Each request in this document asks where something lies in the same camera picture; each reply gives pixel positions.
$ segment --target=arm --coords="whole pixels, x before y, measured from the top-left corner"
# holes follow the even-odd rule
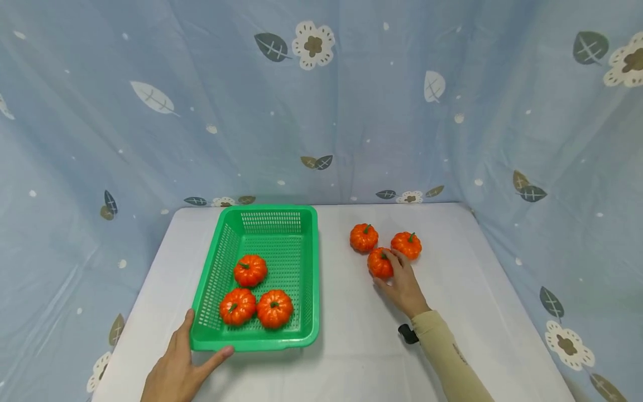
[[[373,278],[382,292],[411,319],[424,353],[440,378],[449,402],[493,402],[475,371],[465,360],[453,334],[437,311],[432,311],[420,290],[406,256],[384,251],[393,266],[393,284]]]

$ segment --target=hand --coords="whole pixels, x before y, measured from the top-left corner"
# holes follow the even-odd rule
[[[389,286],[385,281],[375,277],[373,282],[409,319],[425,311],[431,311],[420,290],[420,285],[417,284],[411,262],[401,252],[392,251],[395,255],[386,250],[384,254],[393,266],[393,285]]]
[[[181,327],[172,334],[167,351],[147,376],[141,402],[192,402],[206,378],[235,352],[232,346],[226,346],[202,366],[193,366],[190,350],[193,321],[194,310],[189,309]]]

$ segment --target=toy pumpkin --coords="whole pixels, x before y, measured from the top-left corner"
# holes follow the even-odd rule
[[[265,328],[277,329],[285,325],[293,315],[293,301],[283,290],[271,290],[263,294],[257,304],[257,318]]]
[[[371,275],[386,280],[393,276],[393,266],[386,254],[384,254],[384,250],[390,251],[384,247],[378,247],[371,251],[368,255],[367,264]]]
[[[225,295],[219,304],[219,314],[228,325],[243,325],[257,310],[257,298],[248,289],[237,288]]]
[[[393,236],[391,248],[401,252],[408,259],[415,260],[422,251],[422,242],[420,242],[415,233],[402,232]]]
[[[377,230],[366,223],[357,224],[350,231],[350,246],[360,253],[368,253],[373,250],[378,239]]]
[[[254,288],[268,274],[266,261],[258,255],[244,255],[234,269],[235,280],[240,286]]]

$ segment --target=left hand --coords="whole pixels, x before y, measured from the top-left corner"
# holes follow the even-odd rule
[[[167,351],[147,376],[141,402],[192,402],[208,376],[235,352],[232,346],[226,346],[202,366],[192,365],[193,321],[194,310],[189,309],[181,327],[172,334]]]

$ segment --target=white leaf pattern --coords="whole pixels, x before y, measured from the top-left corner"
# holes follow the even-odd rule
[[[424,99],[427,102],[438,102],[446,89],[444,77],[435,71],[427,71],[424,76]]]
[[[144,82],[130,81],[129,83],[132,84],[132,88],[134,88],[134,92],[136,92],[138,97],[150,109],[163,114],[172,113],[180,117],[174,112],[174,104],[172,101],[160,89]]]

